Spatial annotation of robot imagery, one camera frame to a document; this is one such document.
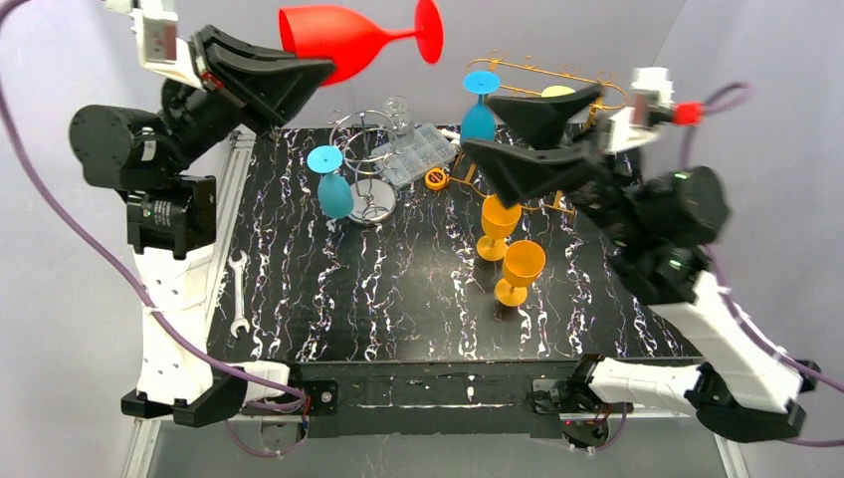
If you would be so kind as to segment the green plastic goblet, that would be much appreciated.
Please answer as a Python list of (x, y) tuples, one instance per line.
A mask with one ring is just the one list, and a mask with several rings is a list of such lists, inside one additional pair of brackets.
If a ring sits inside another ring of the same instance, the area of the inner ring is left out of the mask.
[(553, 85), (546, 87), (540, 93), (540, 96), (544, 99), (547, 98), (561, 98), (561, 97), (568, 97), (576, 93), (576, 90), (563, 85)]

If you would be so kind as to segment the blue plastic goblet back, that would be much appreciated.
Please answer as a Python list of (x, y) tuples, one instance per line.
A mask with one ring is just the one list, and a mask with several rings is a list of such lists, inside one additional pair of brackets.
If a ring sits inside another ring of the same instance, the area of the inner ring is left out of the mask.
[(496, 118), (486, 105), (486, 98), (500, 86), (501, 80), (493, 72), (475, 71), (464, 77), (463, 87), (476, 96), (476, 102), (463, 116), (460, 144), (464, 144), (468, 139), (495, 139)]

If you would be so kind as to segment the blue plastic goblet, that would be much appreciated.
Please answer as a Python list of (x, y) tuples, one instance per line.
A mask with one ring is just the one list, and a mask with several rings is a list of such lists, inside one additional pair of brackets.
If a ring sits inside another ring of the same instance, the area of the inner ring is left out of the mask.
[(307, 157), (308, 168), (320, 175), (317, 186), (320, 208), (331, 219), (348, 216), (354, 206), (350, 185), (339, 174), (343, 164), (343, 153), (333, 145), (318, 146)]
[(496, 118), (486, 105), (486, 98), (500, 86), (501, 80), (493, 72), (475, 71), (464, 77), (463, 87), (476, 96), (476, 102), (463, 116), (460, 144), (464, 144), (468, 139), (495, 139)]

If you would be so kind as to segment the red plastic goblet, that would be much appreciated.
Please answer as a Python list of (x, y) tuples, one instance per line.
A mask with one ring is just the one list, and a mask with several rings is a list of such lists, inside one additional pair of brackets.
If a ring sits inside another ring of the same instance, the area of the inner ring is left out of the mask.
[(330, 60), (334, 72), (321, 84), (342, 83), (363, 71), (389, 43), (413, 39), (424, 62), (439, 62), (444, 50), (444, 26), (439, 6), (419, 0), (414, 25), (385, 30), (366, 16), (338, 5), (284, 7), (278, 12), (282, 48), (300, 59)]

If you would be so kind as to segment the chrome spiral glass rack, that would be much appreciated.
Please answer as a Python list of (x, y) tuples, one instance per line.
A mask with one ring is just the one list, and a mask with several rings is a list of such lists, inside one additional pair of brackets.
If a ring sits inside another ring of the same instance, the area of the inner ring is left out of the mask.
[[(379, 174), (393, 169), (389, 161), (399, 151), (396, 145), (397, 126), (386, 113), (363, 110), (348, 114), (333, 123), (328, 143), (340, 148), (343, 165), (353, 172), (352, 210), (347, 218), (362, 227), (374, 227), (390, 218), (397, 204), (396, 189)], [(368, 147), (371, 132), (384, 133), (389, 137), (386, 149), (374, 154)], [(360, 138), (364, 148), (362, 158), (348, 158), (351, 143)]]

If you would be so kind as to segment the clear glass wine glass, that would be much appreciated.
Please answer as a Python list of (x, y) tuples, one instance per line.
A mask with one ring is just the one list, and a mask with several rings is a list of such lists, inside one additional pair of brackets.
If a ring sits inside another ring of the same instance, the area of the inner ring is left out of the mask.
[(383, 104), (383, 112), (393, 123), (393, 143), (396, 148), (411, 146), (414, 142), (415, 123), (409, 111), (408, 101), (401, 96), (389, 97)]

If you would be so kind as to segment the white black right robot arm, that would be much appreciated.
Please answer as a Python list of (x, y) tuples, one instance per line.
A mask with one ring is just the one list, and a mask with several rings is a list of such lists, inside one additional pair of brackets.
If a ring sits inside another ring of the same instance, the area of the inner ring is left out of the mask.
[(775, 353), (719, 283), (707, 252), (730, 215), (719, 177), (705, 166), (642, 176), (640, 147), (662, 125), (696, 125), (705, 106), (640, 91), (632, 107), (568, 134), (570, 119), (601, 94), (592, 86), (551, 98), (492, 96), (488, 108), (522, 144), (466, 137), (463, 149), (507, 207), (561, 192), (614, 244), (609, 265), (620, 284), (703, 360), (659, 366), (586, 355), (531, 401), (547, 413), (637, 403), (693, 416), (734, 442), (796, 439), (806, 418), (797, 399), (816, 386), (818, 366)]

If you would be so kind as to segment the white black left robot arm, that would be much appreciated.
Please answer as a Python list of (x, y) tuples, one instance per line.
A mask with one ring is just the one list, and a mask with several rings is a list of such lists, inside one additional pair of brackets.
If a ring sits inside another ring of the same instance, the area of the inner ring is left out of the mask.
[(274, 396), (269, 381), (285, 382), (289, 371), (207, 356), (217, 181), (188, 168), (239, 126), (266, 134), (285, 125), (335, 66), (253, 46), (210, 25), (187, 41), (169, 21), (141, 23), (135, 36), (140, 63), (164, 77), (159, 111), (88, 105), (72, 117), (69, 141), (86, 183), (123, 200), (140, 279), (143, 363), (121, 409), (198, 428)]

